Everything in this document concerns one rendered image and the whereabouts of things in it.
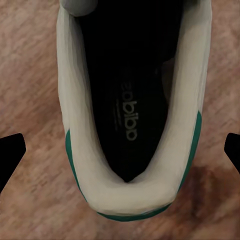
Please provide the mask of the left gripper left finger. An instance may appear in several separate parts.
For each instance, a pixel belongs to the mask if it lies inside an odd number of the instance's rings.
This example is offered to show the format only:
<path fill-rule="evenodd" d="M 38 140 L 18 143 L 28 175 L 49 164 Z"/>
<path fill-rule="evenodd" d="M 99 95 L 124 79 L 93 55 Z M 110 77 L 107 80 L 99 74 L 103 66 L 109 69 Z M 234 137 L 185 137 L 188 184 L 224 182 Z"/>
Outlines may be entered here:
<path fill-rule="evenodd" d="M 0 138 L 0 193 L 26 153 L 22 133 Z"/>

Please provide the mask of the gym shoe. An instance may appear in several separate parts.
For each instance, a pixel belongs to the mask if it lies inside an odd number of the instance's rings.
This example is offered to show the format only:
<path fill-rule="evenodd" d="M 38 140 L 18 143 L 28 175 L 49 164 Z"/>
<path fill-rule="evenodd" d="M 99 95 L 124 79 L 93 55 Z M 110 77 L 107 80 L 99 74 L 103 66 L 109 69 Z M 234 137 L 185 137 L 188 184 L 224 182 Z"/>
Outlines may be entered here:
<path fill-rule="evenodd" d="M 103 217 L 165 211 L 198 145 L 211 0 L 59 0 L 58 97 L 78 188 Z"/>

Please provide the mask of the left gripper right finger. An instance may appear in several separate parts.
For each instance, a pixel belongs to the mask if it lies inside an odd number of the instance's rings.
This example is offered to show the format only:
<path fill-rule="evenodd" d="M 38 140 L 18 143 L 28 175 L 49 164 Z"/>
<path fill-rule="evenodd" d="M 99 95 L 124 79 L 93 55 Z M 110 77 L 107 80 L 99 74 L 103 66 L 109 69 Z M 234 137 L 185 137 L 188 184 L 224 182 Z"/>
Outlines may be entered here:
<path fill-rule="evenodd" d="M 240 173 L 240 135 L 235 133 L 228 133 L 224 151 Z"/>

